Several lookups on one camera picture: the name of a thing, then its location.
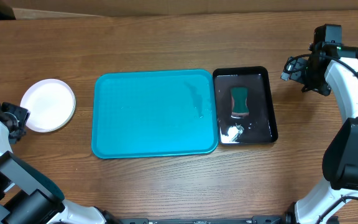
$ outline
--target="brown background wall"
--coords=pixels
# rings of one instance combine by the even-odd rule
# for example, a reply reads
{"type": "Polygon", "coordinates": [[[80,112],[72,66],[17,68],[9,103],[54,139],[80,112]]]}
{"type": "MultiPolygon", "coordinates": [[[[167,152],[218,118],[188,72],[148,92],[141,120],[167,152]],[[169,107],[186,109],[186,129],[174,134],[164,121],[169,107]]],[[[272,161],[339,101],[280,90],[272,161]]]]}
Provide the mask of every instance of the brown background wall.
{"type": "Polygon", "coordinates": [[[358,9],[356,0],[4,0],[13,8],[100,16],[358,9]]]}

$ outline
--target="round plate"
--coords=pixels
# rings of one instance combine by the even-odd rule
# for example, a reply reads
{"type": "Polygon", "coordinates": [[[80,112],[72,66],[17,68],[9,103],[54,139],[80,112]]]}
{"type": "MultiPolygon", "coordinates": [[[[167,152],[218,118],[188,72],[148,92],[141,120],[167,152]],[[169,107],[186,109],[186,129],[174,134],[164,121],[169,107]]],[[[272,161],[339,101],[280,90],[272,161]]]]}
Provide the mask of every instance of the round plate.
{"type": "Polygon", "coordinates": [[[63,127],[70,120],[75,110],[75,96],[66,83],[47,79],[32,85],[24,93],[20,106],[30,111],[26,126],[45,133],[63,127]]]}

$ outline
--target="green sponge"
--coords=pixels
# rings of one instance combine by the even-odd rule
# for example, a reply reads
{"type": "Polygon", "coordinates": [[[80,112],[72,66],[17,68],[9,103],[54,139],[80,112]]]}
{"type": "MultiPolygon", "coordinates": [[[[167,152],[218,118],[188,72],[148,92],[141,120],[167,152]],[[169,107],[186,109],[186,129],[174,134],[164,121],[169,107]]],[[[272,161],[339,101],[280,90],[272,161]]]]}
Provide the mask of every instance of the green sponge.
{"type": "Polygon", "coordinates": [[[234,87],[231,88],[232,104],[234,104],[234,113],[242,114],[249,113],[247,107],[248,89],[246,87],[234,87]]]}

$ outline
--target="teal rectangular tray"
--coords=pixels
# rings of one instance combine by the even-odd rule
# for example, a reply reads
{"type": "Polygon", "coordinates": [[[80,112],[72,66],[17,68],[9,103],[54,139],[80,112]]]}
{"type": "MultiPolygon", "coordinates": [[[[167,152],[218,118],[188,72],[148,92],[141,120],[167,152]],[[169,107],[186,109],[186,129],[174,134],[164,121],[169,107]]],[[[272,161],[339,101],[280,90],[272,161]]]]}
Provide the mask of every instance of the teal rectangular tray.
{"type": "Polygon", "coordinates": [[[92,150],[99,158],[205,154],[218,138],[206,70],[109,73],[95,84],[92,150]]]}

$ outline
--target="wooden tabletop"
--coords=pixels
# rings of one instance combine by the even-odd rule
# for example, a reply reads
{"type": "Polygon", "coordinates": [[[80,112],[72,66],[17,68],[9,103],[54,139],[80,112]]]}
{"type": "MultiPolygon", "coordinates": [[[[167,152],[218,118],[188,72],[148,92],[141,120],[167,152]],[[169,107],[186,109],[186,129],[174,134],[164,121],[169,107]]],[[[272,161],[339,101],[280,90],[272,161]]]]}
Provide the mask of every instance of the wooden tabletop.
{"type": "MultiPolygon", "coordinates": [[[[39,80],[75,92],[73,119],[28,131],[13,146],[66,198],[117,217],[240,218],[281,215],[322,178],[324,151],[341,127],[334,95],[302,93],[280,79],[289,56],[308,53],[314,28],[340,24],[358,47],[358,11],[0,21],[0,100],[19,104],[39,80]],[[208,155],[102,160],[91,151],[93,91],[111,72],[264,66],[278,126],[274,144],[208,155]]],[[[358,202],[337,213],[358,223],[358,202]]]]}

